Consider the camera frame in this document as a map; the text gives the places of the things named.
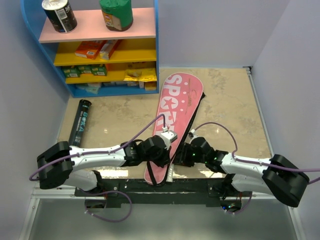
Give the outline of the pink racket cover bag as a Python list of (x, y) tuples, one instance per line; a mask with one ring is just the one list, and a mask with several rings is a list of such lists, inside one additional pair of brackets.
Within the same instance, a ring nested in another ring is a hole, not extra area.
[(163, 114), (165, 118), (155, 122), (153, 133), (158, 135), (163, 131), (163, 122), (168, 130), (177, 133), (177, 140), (171, 145), (171, 158), (185, 141), (184, 135), (189, 132), (188, 126), (192, 124), (203, 93), (200, 79), (189, 73), (173, 73), (163, 83), (156, 115)]

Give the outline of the pink racket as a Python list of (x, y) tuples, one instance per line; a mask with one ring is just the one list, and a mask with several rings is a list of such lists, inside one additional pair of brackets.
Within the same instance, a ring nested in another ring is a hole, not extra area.
[(173, 182), (173, 176), (174, 176), (174, 164), (170, 164), (167, 170), (167, 177), (166, 177), (166, 182), (167, 183), (172, 183)]

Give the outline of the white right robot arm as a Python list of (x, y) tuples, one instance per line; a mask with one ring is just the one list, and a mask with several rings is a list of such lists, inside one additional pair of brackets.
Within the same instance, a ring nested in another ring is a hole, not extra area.
[(310, 182), (305, 173), (282, 155), (239, 160), (227, 151), (214, 149), (204, 137), (184, 143), (174, 163), (184, 167), (200, 163), (214, 173), (224, 174), (223, 181), (213, 186), (223, 197), (233, 197), (238, 192), (257, 192), (274, 196), (293, 208), (299, 206)]

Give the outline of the black shuttlecock tube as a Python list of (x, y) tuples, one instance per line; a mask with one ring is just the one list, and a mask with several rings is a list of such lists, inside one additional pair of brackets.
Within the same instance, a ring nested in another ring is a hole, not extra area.
[(81, 99), (79, 101), (68, 139), (70, 146), (81, 146), (91, 105), (92, 103), (89, 100)]

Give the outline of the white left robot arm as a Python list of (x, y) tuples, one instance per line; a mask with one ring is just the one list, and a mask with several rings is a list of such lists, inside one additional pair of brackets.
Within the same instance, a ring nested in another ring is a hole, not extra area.
[(153, 162), (163, 168), (170, 162), (169, 153), (174, 140), (174, 136), (167, 132), (140, 143), (124, 142), (106, 148), (79, 148), (66, 141), (58, 142), (37, 157), (39, 187), (48, 190), (69, 185), (99, 196), (104, 190), (101, 176), (88, 169), (135, 167), (142, 162)]

